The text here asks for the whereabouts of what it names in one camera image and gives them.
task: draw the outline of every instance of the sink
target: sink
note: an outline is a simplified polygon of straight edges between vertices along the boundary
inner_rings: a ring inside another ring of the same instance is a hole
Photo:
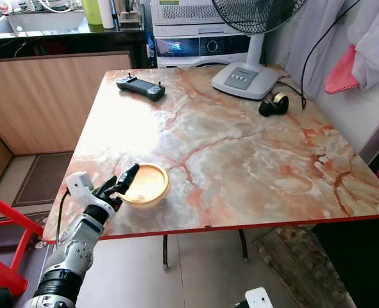
[[[83,11],[18,13],[0,18],[0,34],[32,31],[67,31],[86,22]]]

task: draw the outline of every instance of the orange marble tabletop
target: orange marble tabletop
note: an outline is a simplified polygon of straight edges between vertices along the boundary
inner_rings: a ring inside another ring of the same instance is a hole
[[[124,203],[103,238],[379,217],[379,180],[314,102],[301,109],[288,87],[287,115],[215,90],[220,67],[109,71],[66,175],[86,171],[95,186],[131,164],[163,166],[171,190],[151,210]],[[131,72],[166,86],[157,102],[120,91]],[[282,82],[293,85],[285,76]],[[63,183],[44,229],[55,240]],[[61,231],[83,211],[67,197]]]

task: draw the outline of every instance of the robotic arm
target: robotic arm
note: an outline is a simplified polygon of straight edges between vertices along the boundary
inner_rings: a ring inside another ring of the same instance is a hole
[[[34,297],[24,308],[75,308],[76,299],[87,270],[92,265],[92,252],[103,233],[104,223],[122,204],[115,193],[125,194],[139,170],[135,164],[117,181],[113,176],[94,189],[86,172],[76,172],[65,179],[70,195],[87,207],[67,227],[46,262]]]

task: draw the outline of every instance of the pink towel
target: pink towel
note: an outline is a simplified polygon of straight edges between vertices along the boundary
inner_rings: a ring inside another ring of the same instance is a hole
[[[351,73],[353,63],[355,62],[355,55],[355,46],[350,45],[326,79],[324,90],[327,94],[335,94],[359,86],[358,81]]]

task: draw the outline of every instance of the red plastic chair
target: red plastic chair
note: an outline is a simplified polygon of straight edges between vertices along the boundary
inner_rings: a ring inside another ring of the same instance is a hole
[[[13,296],[21,295],[27,288],[27,280],[18,274],[18,269],[22,256],[24,255],[25,248],[32,233],[42,236],[43,228],[22,215],[20,212],[13,209],[11,206],[5,204],[0,200],[0,213],[10,220],[0,221],[0,226],[10,225],[16,223],[25,228],[25,231],[15,251],[14,258],[11,266],[0,262],[0,287],[7,287]]]

